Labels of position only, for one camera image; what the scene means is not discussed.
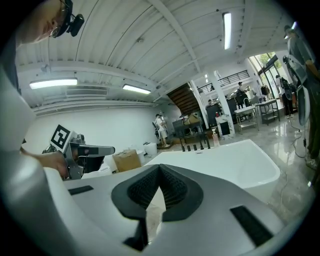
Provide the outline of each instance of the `glasses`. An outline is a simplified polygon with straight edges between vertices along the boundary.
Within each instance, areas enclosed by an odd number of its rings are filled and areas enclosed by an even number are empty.
[[[57,26],[52,30],[52,32],[50,34],[50,37],[52,37],[52,38],[56,38],[57,35],[59,34],[60,29],[61,29],[62,25],[64,24],[65,19],[68,15],[68,12],[69,12],[69,6],[62,0],[60,0],[60,3],[61,3],[60,11],[58,12],[58,15],[55,17],[55,21],[57,22]]]

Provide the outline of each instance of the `white ceiling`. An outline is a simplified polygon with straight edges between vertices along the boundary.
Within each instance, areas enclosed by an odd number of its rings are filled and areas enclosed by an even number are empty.
[[[232,19],[228,50],[223,47],[224,12]],[[85,18],[76,37],[64,34],[17,51],[19,84],[31,107],[166,100],[167,92],[208,69],[285,49],[283,27],[293,23],[271,0],[73,0],[73,13]],[[79,86],[29,86],[69,77],[78,78]],[[124,84],[152,93],[125,91]]]

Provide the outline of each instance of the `fluorescent light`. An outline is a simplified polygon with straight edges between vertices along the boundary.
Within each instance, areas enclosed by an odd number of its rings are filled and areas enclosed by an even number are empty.
[[[293,23],[293,25],[292,25],[292,27],[291,27],[291,29],[295,29],[296,28],[296,26],[297,26],[297,22],[295,21],[294,23]]]
[[[129,91],[133,91],[133,92],[137,92],[137,93],[142,93],[142,94],[149,94],[151,93],[150,90],[146,90],[146,89],[141,89],[139,87],[133,86],[133,85],[129,85],[129,84],[125,84],[122,89],[124,90],[129,90]]]
[[[76,78],[64,78],[64,79],[52,79],[45,81],[34,81],[30,83],[31,89],[39,89],[52,86],[76,86],[78,79]]]
[[[223,28],[224,28],[224,49],[230,48],[231,41],[231,13],[226,12],[222,14]]]

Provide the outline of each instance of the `railing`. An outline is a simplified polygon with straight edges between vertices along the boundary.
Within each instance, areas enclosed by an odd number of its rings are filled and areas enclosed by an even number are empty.
[[[237,82],[237,81],[240,81],[242,79],[245,79],[245,78],[249,78],[249,74],[248,74],[248,71],[247,70],[244,70],[244,71],[241,71],[239,73],[235,73],[235,74],[232,74],[232,75],[229,75],[225,78],[222,78],[222,79],[219,79],[218,80],[218,83],[221,87],[224,87],[226,85],[230,85],[230,84],[233,84],[234,82]],[[208,83],[200,88],[198,88],[198,91],[199,93],[205,93],[205,94],[208,94],[212,91],[214,91],[215,88],[213,86],[212,83]]]

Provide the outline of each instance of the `black strip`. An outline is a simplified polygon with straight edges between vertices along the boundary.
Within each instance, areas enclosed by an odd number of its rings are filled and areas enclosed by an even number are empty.
[[[273,237],[246,207],[239,206],[230,211],[257,247]]]
[[[68,189],[69,193],[71,196],[76,195],[76,194],[81,194],[90,190],[93,190],[94,188],[92,186],[81,186],[81,187],[76,187],[72,189]]]

